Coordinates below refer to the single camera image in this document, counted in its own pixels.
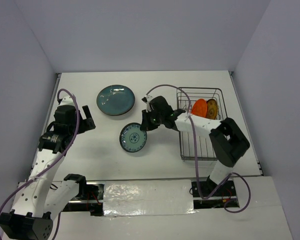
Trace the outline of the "small yellow brown plate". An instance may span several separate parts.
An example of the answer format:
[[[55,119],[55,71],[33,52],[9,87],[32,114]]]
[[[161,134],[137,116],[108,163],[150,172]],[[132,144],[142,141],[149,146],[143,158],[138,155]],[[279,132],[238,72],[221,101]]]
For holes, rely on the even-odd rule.
[[[215,120],[218,115],[218,103],[215,99],[211,98],[207,102],[207,113],[206,113],[206,118]]]

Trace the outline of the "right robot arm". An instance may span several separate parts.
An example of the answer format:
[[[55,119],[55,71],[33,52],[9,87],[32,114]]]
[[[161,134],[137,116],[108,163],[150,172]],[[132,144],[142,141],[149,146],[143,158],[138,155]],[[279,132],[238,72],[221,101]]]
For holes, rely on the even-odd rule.
[[[153,131],[163,125],[180,133],[192,133],[197,190],[203,200],[218,196],[225,189],[225,182],[236,173],[233,168],[250,148],[250,143],[232,118],[213,120],[193,115],[183,109],[172,109],[163,96],[142,98],[146,109],[142,111],[142,131]],[[209,138],[217,158],[212,172],[207,178],[208,196],[204,196],[199,177],[197,137]]]

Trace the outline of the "dark teal glazed plate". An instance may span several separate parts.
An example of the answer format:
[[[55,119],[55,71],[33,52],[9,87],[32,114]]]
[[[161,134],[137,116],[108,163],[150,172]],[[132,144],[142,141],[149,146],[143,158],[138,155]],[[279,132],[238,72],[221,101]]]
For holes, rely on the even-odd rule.
[[[120,116],[133,108],[135,99],[135,94],[129,87],[113,84],[98,93],[96,104],[105,115]]]

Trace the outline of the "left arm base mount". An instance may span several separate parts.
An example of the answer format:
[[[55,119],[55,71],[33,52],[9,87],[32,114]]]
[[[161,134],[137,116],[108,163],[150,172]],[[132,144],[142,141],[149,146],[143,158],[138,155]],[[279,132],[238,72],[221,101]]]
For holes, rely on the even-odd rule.
[[[65,205],[62,212],[84,212],[89,213],[90,216],[102,217],[104,215],[104,190],[105,182],[88,181],[86,186],[86,193],[83,196],[73,197]]]

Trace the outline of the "small blue patterned plate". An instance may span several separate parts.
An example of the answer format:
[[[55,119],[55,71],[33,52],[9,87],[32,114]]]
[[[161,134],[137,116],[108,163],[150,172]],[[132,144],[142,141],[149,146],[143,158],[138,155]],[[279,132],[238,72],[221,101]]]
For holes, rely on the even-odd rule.
[[[122,128],[119,143],[124,151],[136,153],[146,145],[147,138],[147,132],[141,130],[141,124],[132,122]]]

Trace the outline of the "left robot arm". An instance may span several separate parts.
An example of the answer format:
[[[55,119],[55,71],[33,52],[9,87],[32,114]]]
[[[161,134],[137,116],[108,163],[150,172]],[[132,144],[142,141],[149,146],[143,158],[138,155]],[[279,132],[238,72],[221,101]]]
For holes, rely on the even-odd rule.
[[[87,181],[80,174],[69,173],[56,190],[51,190],[57,170],[76,136],[96,127],[88,106],[82,109],[86,118],[82,118],[72,94],[58,99],[54,121],[39,139],[35,164],[28,181],[16,190],[20,197],[10,212],[0,210],[0,229],[10,239],[49,239],[54,220],[59,220],[68,202],[87,196]]]

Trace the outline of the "orange plate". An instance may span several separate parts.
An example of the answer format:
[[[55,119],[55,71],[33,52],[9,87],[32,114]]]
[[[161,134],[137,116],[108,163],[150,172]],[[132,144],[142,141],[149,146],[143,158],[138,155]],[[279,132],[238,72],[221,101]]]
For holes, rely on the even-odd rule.
[[[198,99],[192,106],[191,113],[195,116],[205,118],[207,115],[208,107],[207,101],[203,98]]]

